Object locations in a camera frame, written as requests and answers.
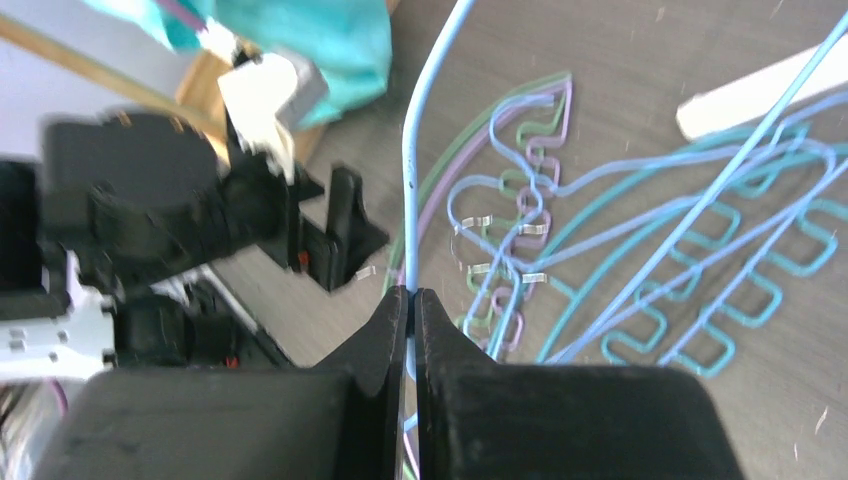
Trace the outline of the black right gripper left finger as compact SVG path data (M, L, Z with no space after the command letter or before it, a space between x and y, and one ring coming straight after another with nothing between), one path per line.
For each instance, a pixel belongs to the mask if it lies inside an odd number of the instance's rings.
M408 294L310 368L118 369L93 377L37 479L395 479Z

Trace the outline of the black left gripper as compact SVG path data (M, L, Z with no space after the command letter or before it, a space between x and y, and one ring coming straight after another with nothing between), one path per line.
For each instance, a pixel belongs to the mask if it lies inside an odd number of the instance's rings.
M323 191L304 172L288 184L262 153L241 153L220 174L205 138L155 113L52 120L43 161L45 239L76 256L82 285L103 292L146 286L281 239L293 206ZM326 226L303 224L303 271L333 292L388 242L366 215L361 175L335 166Z

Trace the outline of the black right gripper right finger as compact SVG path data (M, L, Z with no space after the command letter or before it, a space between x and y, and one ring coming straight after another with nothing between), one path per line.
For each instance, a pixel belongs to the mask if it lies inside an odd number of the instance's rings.
M662 367L500 364L414 300L425 479L740 479L714 403Z

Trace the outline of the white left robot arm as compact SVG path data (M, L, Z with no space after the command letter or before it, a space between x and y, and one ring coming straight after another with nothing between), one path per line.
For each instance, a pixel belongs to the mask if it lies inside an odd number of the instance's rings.
M41 163L1 161L1 379L72 379L36 479L391 479L405 296L291 366L202 272L260 247L334 291L388 240L361 176L218 173L186 122L58 120Z

